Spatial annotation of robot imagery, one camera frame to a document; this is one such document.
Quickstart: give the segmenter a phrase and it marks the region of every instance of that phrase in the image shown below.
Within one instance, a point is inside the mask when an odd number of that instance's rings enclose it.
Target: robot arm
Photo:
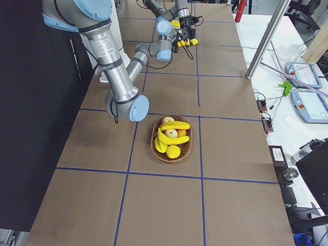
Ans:
[[[157,17],[156,29],[159,34],[157,43],[142,44],[136,47],[136,54],[127,68],[123,64],[120,52],[110,30],[110,19],[115,6],[111,0],[43,0],[43,16],[47,26],[60,30],[79,32],[86,36],[97,57],[99,66],[104,71],[111,89],[105,105],[115,118],[127,118],[141,121],[149,109],[149,101],[140,95],[133,86],[149,57],[158,60],[170,60],[174,44],[179,40],[192,37],[192,19],[187,0],[177,0],[174,7],[165,11],[155,0],[143,0],[143,3]],[[179,17],[184,36],[177,35],[170,23]]]

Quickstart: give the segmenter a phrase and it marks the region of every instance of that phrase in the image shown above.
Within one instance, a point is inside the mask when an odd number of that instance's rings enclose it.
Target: red handle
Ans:
[[[243,11],[245,9],[246,3],[247,3],[247,0],[241,0],[240,1],[239,7],[238,7],[238,10],[237,10],[237,14],[236,14],[236,18],[235,18],[235,22],[240,22],[240,19],[241,19]]]

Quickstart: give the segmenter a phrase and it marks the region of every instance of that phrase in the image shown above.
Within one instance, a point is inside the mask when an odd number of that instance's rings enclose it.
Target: green clip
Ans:
[[[291,85],[291,83],[286,80],[283,84],[278,84],[278,86],[281,86],[281,87],[285,87],[284,91],[283,91],[283,96],[288,96],[291,89],[293,88],[293,86]]]

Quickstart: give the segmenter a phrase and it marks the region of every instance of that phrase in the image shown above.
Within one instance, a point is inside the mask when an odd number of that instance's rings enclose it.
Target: black panel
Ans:
[[[75,44],[80,80],[68,35],[43,23],[41,0],[1,1],[0,23],[0,228],[29,231],[91,65]]]
[[[296,166],[322,208],[328,207],[328,141],[315,148]]]

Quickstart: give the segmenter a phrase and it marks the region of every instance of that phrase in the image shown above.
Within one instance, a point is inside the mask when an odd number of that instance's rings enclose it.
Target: basket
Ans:
[[[181,154],[178,158],[175,158],[175,159],[170,159],[168,158],[168,156],[166,155],[166,153],[160,153],[156,150],[155,148],[155,143],[154,143],[154,140],[155,138],[157,137],[157,130],[158,130],[158,127],[160,126],[161,124],[161,121],[164,117],[172,117],[174,120],[177,120],[177,121],[183,121],[183,122],[187,122],[186,119],[184,119],[183,117],[179,116],[179,115],[165,115],[163,117],[161,117],[160,119],[158,119],[154,125],[154,128],[153,128],[153,132],[152,132],[152,137],[151,137],[151,140],[150,140],[150,147],[151,147],[151,150],[153,152],[153,154],[158,158],[160,159],[161,161],[164,161],[166,163],[173,163],[173,162],[177,162],[177,161],[180,161],[182,159],[184,159],[189,151],[190,151],[190,147],[191,147],[191,126],[189,129],[187,129],[187,136],[190,137],[190,140],[188,142],[185,142],[185,143],[182,143],[180,145],[177,145],[180,150],[181,150]]]

